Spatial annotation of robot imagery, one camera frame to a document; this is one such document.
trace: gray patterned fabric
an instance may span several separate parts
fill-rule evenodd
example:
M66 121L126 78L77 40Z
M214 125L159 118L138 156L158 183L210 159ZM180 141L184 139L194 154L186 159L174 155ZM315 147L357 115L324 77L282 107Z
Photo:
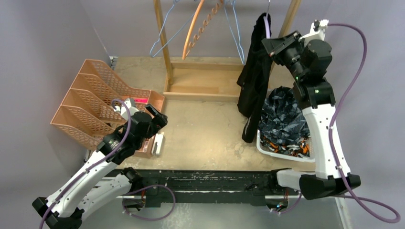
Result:
M305 121L292 88L274 89L263 104L258 128L261 139L268 139L279 146L300 145L303 138L309 137Z

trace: white basket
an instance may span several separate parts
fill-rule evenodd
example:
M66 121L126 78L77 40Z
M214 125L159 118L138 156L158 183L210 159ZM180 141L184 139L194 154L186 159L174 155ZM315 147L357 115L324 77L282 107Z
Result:
M313 154L313 151L312 151L312 147L311 147L312 144L310 142L310 139L308 140L307 143L308 143L309 148L310 148L310 150L309 150L309 158L301 158L301 157L297 157L297 156L289 156L289 155L274 153L274 152L271 152L271 151L266 151L263 148L262 144L260 144L260 131L257 130L257 136L256 136L256 147L257 147L257 149L260 151L260 153L270 155L270 156L273 156L273 157L278 157L278 158L291 160L291 161L314 163L315 162L315 155Z

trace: black pants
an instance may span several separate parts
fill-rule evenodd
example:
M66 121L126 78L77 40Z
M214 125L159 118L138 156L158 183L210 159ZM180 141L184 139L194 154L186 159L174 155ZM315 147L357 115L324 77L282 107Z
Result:
M257 133L257 125L266 98L272 64L272 60L262 44L262 39L266 37L263 20L265 15L266 13L263 13L256 21L246 65L243 67L237 81L237 84L242 87L238 100L238 109L241 114L249 118L243 129L242 139L249 143L253 142ZM268 23L270 25L270 15L268 16Z

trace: clothes hanger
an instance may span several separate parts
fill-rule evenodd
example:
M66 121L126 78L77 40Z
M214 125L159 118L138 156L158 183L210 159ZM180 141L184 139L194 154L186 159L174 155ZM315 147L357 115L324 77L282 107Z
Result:
M200 14L200 11L201 11L201 8L202 8L204 2L205 2L205 0L200 1L200 4L198 4L198 7L194 13L194 17L191 21L189 32L187 33L187 37L186 37L186 42L184 43L183 55L182 55L183 60L185 60L186 57L189 55L190 49L192 47L194 47L195 42L198 41L198 39L200 38L200 35L204 32L205 27L207 27L207 25L210 23L210 20L214 17L214 15L217 14L219 8L224 4L224 0L219 0L219 3L216 3L215 7L211 10L211 13L209 13L207 15L207 19L204 20L202 27L200 27L198 29L198 34L194 35L193 41L190 42L189 40L191 37L192 30L194 29L195 21L197 20L197 17Z
M169 9L169 11L166 13L165 19L164 19L163 24L162 24L162 28L161 28L161 30L160 30L160 32L159 32L159 39L158 39L158 41L156 41L156 42L152 45L152 48L151 48L150 51L149 51L149 55L150 55L151 57L157 56L157 55L163 50L163 48L166 47L166 46L171 42L171 40L173 40L173 38L174 38L175 36L177 36L177 34L179 34L179 32L180 32L180 31L191 21L191 19L194 17L195 13L193 13L193 14L191 15L191 17L186 21L186 23L166 42L165 45L163 45L163 46L161 47L161 49L159 49L155 54L152 54L152 51L153 51L153 49L155 48L155 45L160 42L160 36L161 36L161 34L162 34L163 30L164 30L164 26L165 26L165 24L166 24L166 20L167 20L168 15L169 15L170 12L173 10L174 5L175 5L177 2L179 2L179 1L180 1L180 0L173 0L173 5L172 5L171 8Z
M270 25L268 24L268 20L267 20L268 12L269 12L269 10L270 10L270 1L271 1L271 0L268 0L267 13L266 13L265 16L263 16L263 20L265 21L266 38L267 38L267 39L270 39L270 37L271 37Z
M233 1L230 1L230 0L229 0L229 1L227 1L227 2L225 3L225 5L228 4L228 3L230 3L230 4L232 5L232 9L233 9L233 11L234 11L235 22L236 22L236 30L237 30L237 32L238 32L238 40L239 40L239 43L236 41L236 38L235 38L235 35L234 35L234 31L232 30L231 24L230 24L230 22L229 22L228 13L226 12L226 7L224 7L225 16L226 16L226 19L228 20L229 29L231 30L232 37L234 38L234 41L235 41L235 44L236 44L236 49L238 50L239 58L241 59L242 64L245 64L245 54L244 54L244 52L243 52L243 48L242 48L242 45L241 45L240 32L239 32L239 24L238 24L238 17L236 16L236 11L235 11L235 3L236 3L236 0L233 0Z

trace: wooden hanger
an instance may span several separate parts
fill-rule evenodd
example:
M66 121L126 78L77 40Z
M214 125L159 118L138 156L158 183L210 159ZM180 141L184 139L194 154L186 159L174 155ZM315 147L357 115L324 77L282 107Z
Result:
M192 30L194 29L195 21L197 20L197 17L200 14L200 11L201 11L201 8L202 8L204 2L205 2L205 0L200 1L200 4L198 4L194 17L191 21L189 32L187 33L187 37L186 37L186 42L184 43L183 56L182 56L183 60L185 60L186 57L189 55L191 48L194 47L195 42L198 41L198 39L200 38L200 35L204 32L205 27L207 27L207 25L210 23L210 20L214 17L214 15L217 14L219 8L224 4L224 0L219 0L219 2L216 3L215 7L213 7L213 9L211 10L211 13L209 13L207 15L207 19L203 21L202 27L200 27L198 29L198 34L194 35L193 41L190 42L190 37L191 37Z

